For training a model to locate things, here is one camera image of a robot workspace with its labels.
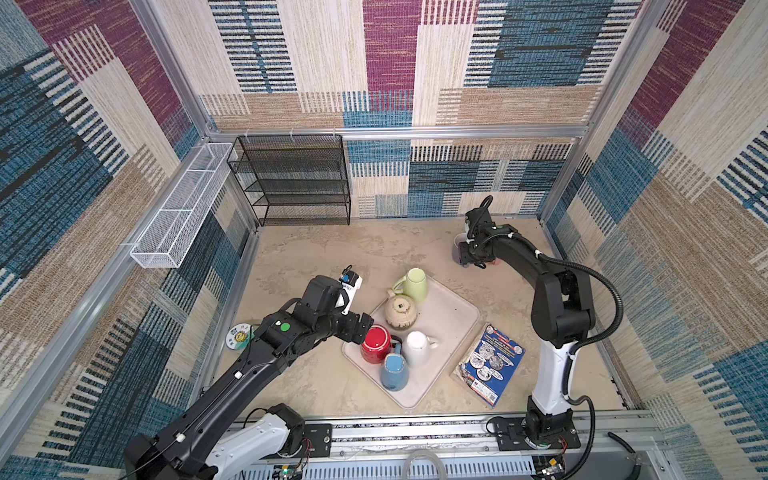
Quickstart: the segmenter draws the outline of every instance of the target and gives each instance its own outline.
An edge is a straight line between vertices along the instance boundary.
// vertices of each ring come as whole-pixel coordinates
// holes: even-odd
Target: green mug
[[[416,302],[423,302],[427,297],[427,274],[420,268],[408,270],[403,278],[392,286],[395,293],[410,296]]]

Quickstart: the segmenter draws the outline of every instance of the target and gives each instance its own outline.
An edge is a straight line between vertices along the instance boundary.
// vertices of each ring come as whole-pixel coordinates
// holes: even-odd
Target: white label
[[[491,405],[496,403],[496,399],[498,398],[498,395],[493,393],[493,390],[485,386],[483,382],[480,382],[479,380],[475,380],[472,382],[472,389],[475,390],[478,394],[480,394],[481,397],[488,400]]]

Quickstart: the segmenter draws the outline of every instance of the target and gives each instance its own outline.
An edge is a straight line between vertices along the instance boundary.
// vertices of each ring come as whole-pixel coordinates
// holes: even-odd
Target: wire mesh shelf
[[[205,144],[131,249],[142,268],[178,268],[237,161],[229,143]]]
[[[263,225],[349,225],[339,135],[238,137],[230,169]]]

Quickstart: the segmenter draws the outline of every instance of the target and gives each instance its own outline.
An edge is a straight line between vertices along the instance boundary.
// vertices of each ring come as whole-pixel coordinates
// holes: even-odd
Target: vent grille
[[[510,478],[533,475],[535,470],[530,455],[507,455],[494,458],[443,458],[448,478]],[[402,478],[403,459],[314,462],[304,470],[306,480],[399,480]],[[246,480],[271,480],[273,465],[265,465],[244,472]],[[418,459],[411,465],[410,478],[431,480],[438,478],[437,469],[429,460]],[[239,475],[232,480],[242,478]]]

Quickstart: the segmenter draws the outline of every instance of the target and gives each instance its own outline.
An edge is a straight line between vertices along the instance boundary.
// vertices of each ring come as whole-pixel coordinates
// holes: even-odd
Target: tray
[[[379,381],[381,364],[365,361],[360,355],[360,345],[344,343],[342,346],[344,356],[405,410],[415,408],[422,401],[445,370],[453,353],[480,320],[480,310],[476,306],[430,276],[427,276],[427,281],[429,294],[426,300],[418,304],[419,316],[416,317],[416,322],[411,328],[402,331],[394,330],[387,324],[384,317],[386,300],[371,313],[374,323],[386,327],[390,333],[404,340],[412,330],[418,330],[440,342],[440,345],[431,351],[429,361],[425,365],[409,370],[408,385],[404,389],[399,392],[390,392],[385,389]]]

